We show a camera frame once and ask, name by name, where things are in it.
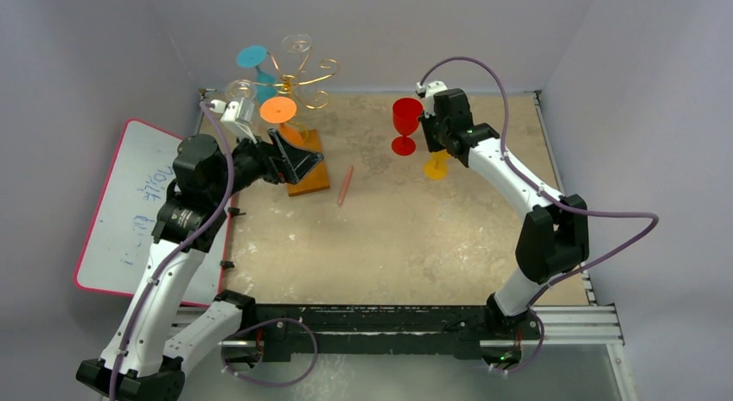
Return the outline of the yellow plastic wine glass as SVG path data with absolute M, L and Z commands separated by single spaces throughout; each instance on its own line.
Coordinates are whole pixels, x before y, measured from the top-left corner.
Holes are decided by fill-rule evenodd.
M 449 173 L 449 168 L 446 162 L 450 158 L 451 155 L 446 150 L 431 152 L 430 158 L 423 166 L 424 175 L 434 181 L 442 180 Z

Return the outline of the red plastic wine glass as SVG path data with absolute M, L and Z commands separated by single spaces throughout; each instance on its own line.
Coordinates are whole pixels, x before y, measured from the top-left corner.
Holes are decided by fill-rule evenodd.
M 392 105 L 392 124 L 399 134 L 392 140 L 392 151 L 399 156 L 409 156 L 416 150 L 411 135 L 419 126 L 418 118 L 423 111 L 417 99 L 401 98 Z

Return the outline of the orange plastic wine glass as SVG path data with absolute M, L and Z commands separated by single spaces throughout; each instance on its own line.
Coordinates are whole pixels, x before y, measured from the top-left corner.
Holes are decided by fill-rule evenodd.
M 280 135 L 290 144 L 303 147 L 304 139 L 299 130 L 289 125 L 297 112 L 296 102 L 285 96 L 267 99 L 259 108 L 259 116 L 268 124 L 273 124 Z

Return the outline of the clear wine glass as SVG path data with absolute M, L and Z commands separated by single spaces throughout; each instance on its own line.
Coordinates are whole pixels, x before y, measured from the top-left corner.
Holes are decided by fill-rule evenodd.
M 288 54 L 304 56 L 312 47 L 312 39 L 307 34 L 287 35 L 282 40 L 281 46 Z
M 257 97 L 258 86 L 250 80 L 235 80 L 230 82 L 224 91 L 227 102 L 249 100 L 254 101 Z

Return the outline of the blue plastic wine glass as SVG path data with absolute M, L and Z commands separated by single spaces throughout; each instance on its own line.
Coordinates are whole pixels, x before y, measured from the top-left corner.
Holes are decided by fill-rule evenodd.
M 276 84 L 277 77 L 267 73 L 262 64 L 270 57 L 268 50 L 260 45 L 252 45 L 242 49 L 236 56 L 236 63 L 242 68 L 253 68 L 256 71 L 257 93 L 256 98 L 260 104 L 278 95 Z

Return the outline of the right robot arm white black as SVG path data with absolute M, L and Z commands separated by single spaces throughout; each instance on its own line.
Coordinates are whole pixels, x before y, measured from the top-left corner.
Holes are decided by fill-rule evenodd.
M 522 220 L 515 247 L 517 269 L 487 299 L 488 332 L 505 338 L 527 316 L 532 300 L 551 280 L 567 274 L 590 254 L 584 199 L 545 184 L 509 150 L 500 133 L 474 121 L 468 96 L 443 82 L 420 85 L 423 113 L 418 120 L 429 152 L 446 152 L 502 194 Z

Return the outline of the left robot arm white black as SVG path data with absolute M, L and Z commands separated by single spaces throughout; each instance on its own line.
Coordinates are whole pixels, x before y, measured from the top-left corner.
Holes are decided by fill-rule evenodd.
M 259 319 L 255 300 L 231 290 L 220 292 L 180 333 L 169 331 L 226 222 L 231 196 L 259 180 L 296 184 L 322 159 L 277 130 L 269 131 L 268 141 L 246 139 L 234 149 L 208 134 L 182 140 L 131 304 L 103 353 L 81 362 L 76 379 L 110 400 L 176 400 L 187 375 L 220 341 L 254 336 L 262 346 L 267 322 Z

